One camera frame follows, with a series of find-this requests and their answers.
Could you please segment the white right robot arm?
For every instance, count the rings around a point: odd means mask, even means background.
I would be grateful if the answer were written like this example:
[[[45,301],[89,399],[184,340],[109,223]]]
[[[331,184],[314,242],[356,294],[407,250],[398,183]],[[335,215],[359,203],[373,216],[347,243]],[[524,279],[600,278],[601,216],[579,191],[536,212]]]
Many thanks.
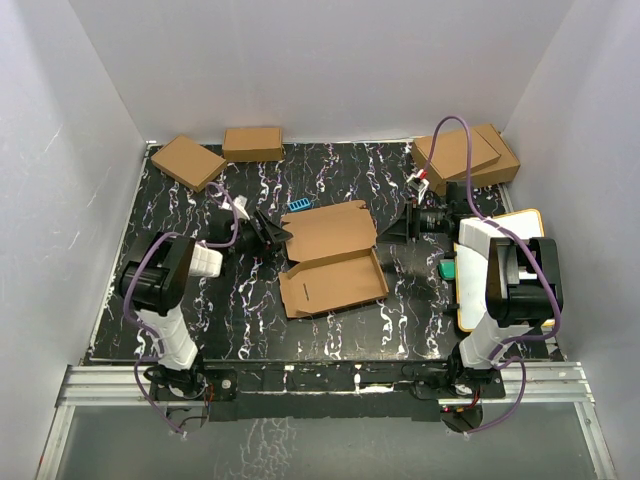
[[[406,204],[377,240],[409,243],[426,233],[445,234],[454,243],[446,256],[455,269],[457,301],[451,309],[471,330],[430,385],[466,397],[491,381],[512,343],[561,312],[557,245],[545,236],[536,209],[477,217],[461,182],[448,183],[442,208]]]

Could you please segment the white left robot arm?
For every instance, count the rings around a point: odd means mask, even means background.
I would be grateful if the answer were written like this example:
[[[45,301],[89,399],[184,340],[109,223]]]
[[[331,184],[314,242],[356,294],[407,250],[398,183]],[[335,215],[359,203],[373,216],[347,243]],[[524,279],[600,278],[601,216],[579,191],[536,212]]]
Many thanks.
[[[257,209],[216,214],[200,241],[149,231],[134,240],[117,275],[118,294],[125,312],[151,334],[159,365],[175,371],[171,385],[182,397],[197,398],[207,383],[204,371],[193,366],[198,348],[181,307],[188,280],[218,278],[231,255],[270,253],[293,237]]]

